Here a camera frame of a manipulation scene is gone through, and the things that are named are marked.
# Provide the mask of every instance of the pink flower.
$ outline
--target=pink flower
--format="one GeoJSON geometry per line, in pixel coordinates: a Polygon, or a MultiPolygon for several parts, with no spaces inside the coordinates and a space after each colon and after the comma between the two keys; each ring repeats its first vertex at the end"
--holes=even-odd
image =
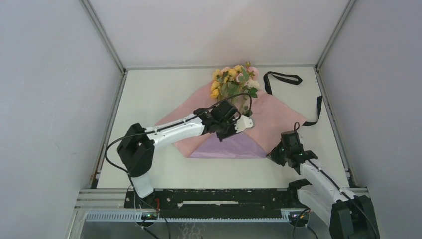
{"type": "Polygon", "coordinates": [[[258,69],[256,69],[256,67],[250,66],[246,70],[249,72],[253,72],[253,76],[252,76],[253,80],[256,80],[258,78],[259,72],[258,72],[258,69]]]}
{"type": "Polygon", "coordinates": [[[240,83],[240,80],[239,80],[239,77],[240,77],[240,76],[243,76],[243,73],[239,73],[239,74],[236,76],[236,81],[237,81],[237,82],[239,82],[239,83],[240,83]]]}
{"type": "Polygon", "coordinates": [[[230,67],[226,66],[221,70],[221,73],[223,74],[224,72],[230,70],[230,67]]]}

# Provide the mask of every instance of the gray wall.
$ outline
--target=gray wall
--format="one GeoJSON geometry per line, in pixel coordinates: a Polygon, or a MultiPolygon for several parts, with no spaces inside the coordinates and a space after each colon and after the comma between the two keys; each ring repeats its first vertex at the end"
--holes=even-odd
{"type": "Polygon", "coordinates": [[[322,68],[382,238],[421,235],[421,12],[420,0],[358,1],[322,68]]]}
{"type": "Polygon", "coordinates": [[[0,238],[63,238],[120,73],[77,0],[0,2],[0,238]]]}

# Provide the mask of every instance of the yellow flower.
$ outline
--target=yellow flower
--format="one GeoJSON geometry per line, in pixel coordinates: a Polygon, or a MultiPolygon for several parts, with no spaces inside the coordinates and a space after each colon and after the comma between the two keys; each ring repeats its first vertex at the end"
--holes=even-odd
{"type": "Polygon", "coordinates": [[[237,72],[241,72],[242,71],[242,66],[237,65],[233,69],[236,70],[237,72]]]}
{"type": "Polygon", "coordinates": [[[228,71],[228,74],[229,74],[229,76],[231,76],[231,77],[235,77],[235,76],[237,76],[237,71],[236,71],[236,70],[234,70],[234,69],[230,69],[230,70],[228,71]]]}
{"type": "Polygon", "coordinates": [[[220,95],[220,91],[218,89],[214,89],[211,93],[211,98],[217,99],[217,97],[220,95]]]}
{"type": "Polygon", "coordinates": [[[211,85],[211,91],[213,91],[214,89],[218,88],[220,86],[220,82],[218,81],[214,81],[211,85]]]}
{"type": "Polygon", "coordinates": [[[221,77],[221,71],[220,69],[216,69],[213,73],[212,73],[212,78],[216,81],[218,78],[221,77]]]}

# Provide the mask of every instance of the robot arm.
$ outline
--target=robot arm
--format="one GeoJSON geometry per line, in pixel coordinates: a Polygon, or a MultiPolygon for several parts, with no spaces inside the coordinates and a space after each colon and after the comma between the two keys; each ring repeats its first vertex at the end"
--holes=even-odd
{"type": "Polygon", "coordinates": [[[358,197],[326,172],[312,151],[303,150],[296,130],[282,133],[268,158],[283,166],[287,163],[306,179],[290,183],[289,188],[294,187],[299,202],[329,226],[333,239],[379,239],[371,200],[358,197]]]}
{"type": "Polygon", "coordinates": [[[223,141],[253,127],[250,117],[241,115],[235,119],[236,112],[233,104],[222,101],[211,110],[199,108],[182,119],[164,125],[149,128],[143,128],[138,123],[132,125],[126,133],[128,138],[121,141],[117,152],[139,197],[144,198],[154,191],[148,176],[154,150],[207,133],[216,133],[223,141]]]}

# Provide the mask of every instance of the purple wrapping paper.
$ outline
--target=purple wrapping paper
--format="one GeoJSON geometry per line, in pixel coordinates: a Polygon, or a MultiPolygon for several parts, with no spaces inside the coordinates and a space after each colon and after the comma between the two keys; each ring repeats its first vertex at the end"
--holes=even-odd
{"type": "Polygon", "coordinates": [[[244,133],[236,134],[220,142],[212,134],[190,158],[265,158],[265,151],[244,133]]]}

